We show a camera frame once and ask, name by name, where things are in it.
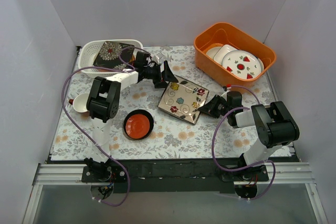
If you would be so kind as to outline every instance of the yellow flower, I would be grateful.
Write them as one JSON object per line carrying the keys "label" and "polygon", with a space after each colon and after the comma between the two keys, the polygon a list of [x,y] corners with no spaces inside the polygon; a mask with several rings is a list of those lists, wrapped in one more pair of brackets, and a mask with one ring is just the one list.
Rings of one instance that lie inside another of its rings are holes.
{"label": "yellow flower", "polygon": [[197,109],[200,105],[197,102],[193,102],[193,107]]}
{"label": "yellow flower", "polygon": [[179,86],[180,85],[178,85],[176,82],[172,82],[172,84],[170,85],[171,89],[175,91],[178,90]]}

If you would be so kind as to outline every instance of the gray floor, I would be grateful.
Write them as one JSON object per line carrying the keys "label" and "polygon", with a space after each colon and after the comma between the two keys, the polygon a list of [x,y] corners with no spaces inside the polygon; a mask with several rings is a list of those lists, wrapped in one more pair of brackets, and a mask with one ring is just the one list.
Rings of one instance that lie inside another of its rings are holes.
{"label": "gray floor", "polygon": [[[110,198],[117,202],[122,196]],[[90,186],[44,186],[34,223],[309,224],[317,221],[305,185],[273,185],[263,198],[252,202],[213,192],[131,193],[118,208],[92,200]]]}

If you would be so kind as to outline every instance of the floral tablecloth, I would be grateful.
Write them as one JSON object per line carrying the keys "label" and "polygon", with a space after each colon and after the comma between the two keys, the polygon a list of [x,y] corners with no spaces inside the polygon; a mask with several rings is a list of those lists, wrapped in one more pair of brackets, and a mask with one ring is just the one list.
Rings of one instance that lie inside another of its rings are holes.
{"label": "floral tablecloth", "polygon": [[[168,60],[174,74],[209,89],[208,100],[215,94],[222,94],[222,87],[207,74],[197,69],[193,46],[178,47],[147,47],[153,54],[159,54],[162,60]],[[73,99],[78,94],[89,92],[92,79],[84,73],[78,73],[71,81],[68,98]],[[253,86],[263,104],[275,100],[269,87],[267,77],[262,76]],[[110,139],[110,154],[117,159],[154,159],[154,158],[210,158],[211,140],[219,119],[206,115],[199,117],[196,125],[183,122],[159,110],[157,105],[164,89],[154,89],[150,80],[126,88],[121,92],[120,106],[117,116],[112,119]],[[243,94],[243,105],[251,107],[255,98]],[[144,140],[129,140],[123,135],[122,125],[126,115],[136,109],[148,110],[154,117],[154,129]],[[92,120],[88,114],[75,112],[67,105],[71,116],[90,134]],[[256,141],[255,127],[233,129],[227,122],[217,133],[215,152],[217,157],[239,157]],[[58,130],[53,143],[51,160],[78,161],[88,157],[92,143],[61,113]],[[289,148],[284,146],[277,150],[274,156],[290,156]]]}

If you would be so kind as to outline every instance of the blue flower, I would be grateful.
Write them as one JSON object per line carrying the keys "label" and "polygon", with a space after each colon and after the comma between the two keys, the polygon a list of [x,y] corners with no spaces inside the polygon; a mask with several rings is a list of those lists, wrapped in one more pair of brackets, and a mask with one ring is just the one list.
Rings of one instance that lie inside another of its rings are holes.
{"label": "blue flower", "polygon": [[180,97],[180,98],[178,98],[178,99],[176,100],[176,102],[177,102],[178,104],[183,104],[184,100],[183,100],[182,97]]}

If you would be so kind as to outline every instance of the gray wall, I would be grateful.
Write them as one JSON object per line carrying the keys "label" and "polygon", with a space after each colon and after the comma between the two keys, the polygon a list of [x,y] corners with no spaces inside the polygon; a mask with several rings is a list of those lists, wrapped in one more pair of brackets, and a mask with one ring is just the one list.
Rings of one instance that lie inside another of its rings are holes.
{"label": "gray wall", "polygon": [[21,223],[75,47],[50,0],[0,0],[0,223]]}
{"label": "gray wall", "polygon": [[285,0],[51,0],[76,45],[133,38],[144,45],[192,45],[215,22],[264,41]]}
{"label": "gray wall", "polygon": [[336,0],[286,0],[266,44],[281,99],[295,116],[295,147],[309,161],[329,223],[336,223]]}

